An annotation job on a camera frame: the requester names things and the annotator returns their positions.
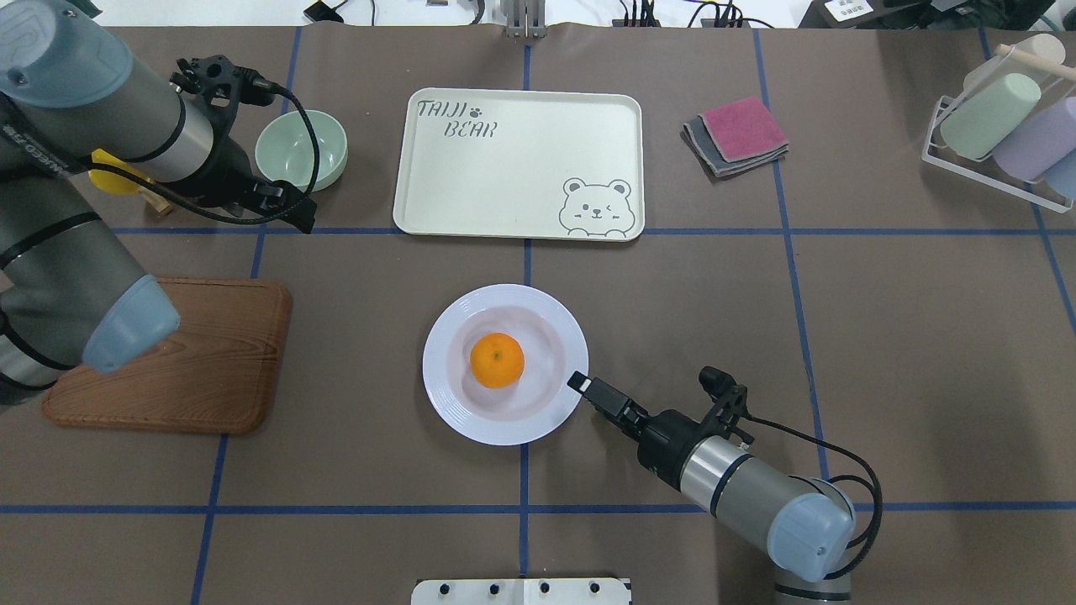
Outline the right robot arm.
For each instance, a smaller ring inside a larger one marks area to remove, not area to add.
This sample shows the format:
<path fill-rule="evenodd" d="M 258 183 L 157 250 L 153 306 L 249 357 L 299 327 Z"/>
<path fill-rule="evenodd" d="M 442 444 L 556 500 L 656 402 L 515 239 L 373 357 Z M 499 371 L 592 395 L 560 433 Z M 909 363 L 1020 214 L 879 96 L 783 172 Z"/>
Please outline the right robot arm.
<path fill-rule="evenodd" d="M 850 500 L 833 483 L 777 472 L 750 452 L 753 439 L 739 425 L 748 391 L 733 376 L 706 366 L 699 383 L 712 407 L 696 421 L 676 410 L 650 414 L 595 376 L 575 372 L 567 382 L 635 441 L 646 470 L 768 555 L 777 604 L 849 604 Z"/>

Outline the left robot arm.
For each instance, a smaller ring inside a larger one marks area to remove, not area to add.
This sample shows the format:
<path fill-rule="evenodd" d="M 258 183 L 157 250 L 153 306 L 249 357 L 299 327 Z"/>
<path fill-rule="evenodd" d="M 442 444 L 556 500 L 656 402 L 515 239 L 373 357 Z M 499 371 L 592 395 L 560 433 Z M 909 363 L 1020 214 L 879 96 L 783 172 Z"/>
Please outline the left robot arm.
<path fill-rule="evenodd" d="M 77 366 L 116 371 L 181 322 L 74 175 L 118 175 L 224 224 L 315 223 L 316 175 L 299 187 L 254 175 L 230 135 L 239 105 L 292 92 L 223 56 L 178 59 L 164 80 L 96 15 L 88 1 L 3 5 L 3 409 Z"/>

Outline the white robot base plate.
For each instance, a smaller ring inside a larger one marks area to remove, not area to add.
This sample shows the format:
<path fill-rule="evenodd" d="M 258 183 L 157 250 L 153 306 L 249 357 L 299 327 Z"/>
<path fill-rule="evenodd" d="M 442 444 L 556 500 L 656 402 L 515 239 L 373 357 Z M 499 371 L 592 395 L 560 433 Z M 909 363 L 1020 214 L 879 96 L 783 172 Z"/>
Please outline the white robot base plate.
<path fill-rule="evenodd" d="M 633 604 L 629 581 L 612 577 L 430 579 L 411 604 Z"/>

